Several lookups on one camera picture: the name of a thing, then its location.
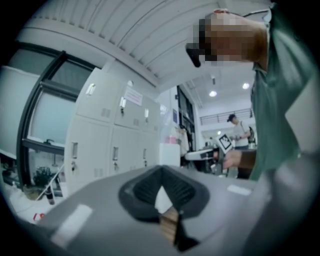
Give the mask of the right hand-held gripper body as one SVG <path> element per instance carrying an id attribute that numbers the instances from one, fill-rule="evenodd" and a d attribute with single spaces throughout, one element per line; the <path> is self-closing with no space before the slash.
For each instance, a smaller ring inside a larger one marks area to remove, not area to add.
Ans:
<path id="1" fill-rule="evenodd" d="M 231 139 L 225 134 L 221 133 L 215 138 L 215 146 L 213 148 L 213 164 L 214 173 L 227 173 L 228 169 L 223 168 L 223 163 L 226 154 L 233 149 Z"/>

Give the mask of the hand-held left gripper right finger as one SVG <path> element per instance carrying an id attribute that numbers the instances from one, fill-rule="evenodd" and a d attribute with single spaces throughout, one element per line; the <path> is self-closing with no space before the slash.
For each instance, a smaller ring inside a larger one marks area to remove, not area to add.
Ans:
<path id="1" fill-rule="evenodd" d="M 221 178 L 172 166 L 161 181 L 177 210 L 175 245 L 161 256 L 268 256 L 271 234 L 272 178 L 257 182 Z"/>

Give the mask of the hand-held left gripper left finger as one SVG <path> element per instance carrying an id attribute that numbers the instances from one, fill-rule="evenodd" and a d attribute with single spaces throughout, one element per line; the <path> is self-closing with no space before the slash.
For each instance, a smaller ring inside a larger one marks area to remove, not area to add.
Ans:
<path id="1" fill-rule="evenodd" d="M 175 256 L 158 224 L 132 218 L 119 189 L 145 168 L 94 181 L 51 209 L 38 223 L 46 256 Z"/>

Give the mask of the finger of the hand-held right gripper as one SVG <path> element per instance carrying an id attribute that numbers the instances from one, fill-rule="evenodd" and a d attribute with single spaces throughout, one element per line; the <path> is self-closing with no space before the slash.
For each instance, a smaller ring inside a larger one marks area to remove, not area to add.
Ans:
<path id="1" fill-rule="evenodd" d="M 203 161 L 213 158 L 213 149 L 203 149 L 193 152 L 188 152 L 185 154 L 185 159 L 187 161 Z"/>

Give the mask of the grey metal locker cabinet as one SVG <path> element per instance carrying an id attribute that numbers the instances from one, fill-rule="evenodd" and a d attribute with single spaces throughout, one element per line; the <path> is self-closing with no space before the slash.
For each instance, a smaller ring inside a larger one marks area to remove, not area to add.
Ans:
<path id="1" fill-rule="evenodd" d="M 161 106 L 144 95 L 142 106 L 128 101 L 127 86 L 98 68 L 87 78 L 65 139 L 69 194 L 96 180 L 159 162 Z"/>

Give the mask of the person's right hand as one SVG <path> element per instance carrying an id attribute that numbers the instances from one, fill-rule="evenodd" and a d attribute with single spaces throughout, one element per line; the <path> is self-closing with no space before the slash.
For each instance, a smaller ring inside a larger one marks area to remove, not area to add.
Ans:
<path id="1" fill-rule="evenodd" d="M 240 150 L 231 150 L 226 153 L 223 160 L 223 168 L 238 168 L 240 167 L 242 159 L 242 151 Z"/>

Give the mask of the hanging white garment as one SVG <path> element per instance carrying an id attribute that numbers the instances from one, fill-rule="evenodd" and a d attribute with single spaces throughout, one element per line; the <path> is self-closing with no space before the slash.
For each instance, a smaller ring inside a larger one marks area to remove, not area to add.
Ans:
<path id="1" fill-rule="evenodd" d="M 184 128 L 179 130 L 180 155 L 183 157 L 190 150 L 188 133 Z"/>

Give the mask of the white foam box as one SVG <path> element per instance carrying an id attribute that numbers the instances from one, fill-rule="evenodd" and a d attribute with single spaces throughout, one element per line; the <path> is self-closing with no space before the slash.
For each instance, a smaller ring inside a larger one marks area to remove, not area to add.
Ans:
<path id="1" fill-rule="evenodd" d="M 159 145 L 159 164 L 180 167 L 180 145 L 171 143 L 161 143 Z"/>

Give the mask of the dark bottle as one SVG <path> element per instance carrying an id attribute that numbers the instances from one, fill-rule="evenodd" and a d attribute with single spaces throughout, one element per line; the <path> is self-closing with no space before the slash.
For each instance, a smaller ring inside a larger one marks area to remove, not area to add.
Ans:
<path id="1" fill-rule="evenodd" d="M 46 195 L 46 198 L 47 198 L 49 204 L 50 205 L 54 205 L 55 204 L 55 198 L 54 198 L 54 193 L 53 193 L 53 189 L 52 189 L 51 185 L 46 189 L 45 195 Z"/>

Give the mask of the wooden slat platform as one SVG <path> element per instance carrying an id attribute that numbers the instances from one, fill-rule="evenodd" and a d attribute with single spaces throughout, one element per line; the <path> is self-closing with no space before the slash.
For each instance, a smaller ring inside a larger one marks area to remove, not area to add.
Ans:
<path id="1" fill-rule="evenodd" d="M 164 237 L 172 244 L 176 244 L 176 235 L 179 224 L 179 213 L 172 206 L 160 215 L 159 226 Z"/>

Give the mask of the thin white pole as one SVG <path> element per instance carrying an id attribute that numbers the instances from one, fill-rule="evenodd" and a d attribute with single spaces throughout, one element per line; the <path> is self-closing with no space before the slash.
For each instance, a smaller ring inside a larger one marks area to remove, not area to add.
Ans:
<path id="1" fill-rule="evenodd" d="M 61 186 L 61 173 L 64 171 L 65 165 L 62 164 L 60 167 L 58 167 L 54 172 L 56 172 L 56 174 L 54 175 L 54 177 L 51 179 L 51 181 L 49 182 L 49 184 L 45 187 L 45 189 L 38 194 L 38 196 L 36 197 L 35 201 L 39 201 L 41 200 L 43 197 L 46 197 L 45 192 L 46 189 L 51 186 L 53 193 L 54 193 L 54 200 L 56 198 L 56 196 L 58 197 L 62 197 L 62 186 Z"/>

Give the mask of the person's green shirt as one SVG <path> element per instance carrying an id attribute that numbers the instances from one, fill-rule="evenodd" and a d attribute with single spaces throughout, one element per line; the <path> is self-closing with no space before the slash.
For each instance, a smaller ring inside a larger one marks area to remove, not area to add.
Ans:
<path id="1" fill-rule="evenodd" d="M 307 44 L 278 3 L 264 16 L 267 33 L 267 70 L 255 62 L 251 103 L 257 149 L 250 179 L 277 169 L 301 152 L 285 114 L 318 70 Z"/>

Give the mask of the dark potted plant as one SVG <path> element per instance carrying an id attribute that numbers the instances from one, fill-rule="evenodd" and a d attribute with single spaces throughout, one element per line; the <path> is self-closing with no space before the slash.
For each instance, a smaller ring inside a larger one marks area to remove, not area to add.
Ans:
<path id="1" fill-rule="evenodd" d="M 41 193 L 49 184 L 56 172 L 52 172 L 49 167 L 38 167 L 33 173 L 32 181 L 38 193 Z"/>

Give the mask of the white paper notice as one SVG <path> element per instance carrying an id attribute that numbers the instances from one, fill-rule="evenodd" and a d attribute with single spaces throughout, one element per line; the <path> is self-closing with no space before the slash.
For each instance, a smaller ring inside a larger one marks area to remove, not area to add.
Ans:
<path id="1" fill-rule="evenodd" d="M 132 89 L 130 86 L 126 87 L 124 98 L 138 106 L 142 106 L 143 95 Z"/>

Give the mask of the black framed window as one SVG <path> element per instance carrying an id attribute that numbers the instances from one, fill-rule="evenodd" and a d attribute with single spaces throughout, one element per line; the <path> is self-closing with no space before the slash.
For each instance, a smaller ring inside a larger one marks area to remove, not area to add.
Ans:
<path id="1" fill-rule="evenodd" d="M 38 167 L 64 163 L 66 134 L 94 64 L 63 50 L 15 41 L 0 61 L 0 178 L 34 187 Z"/>

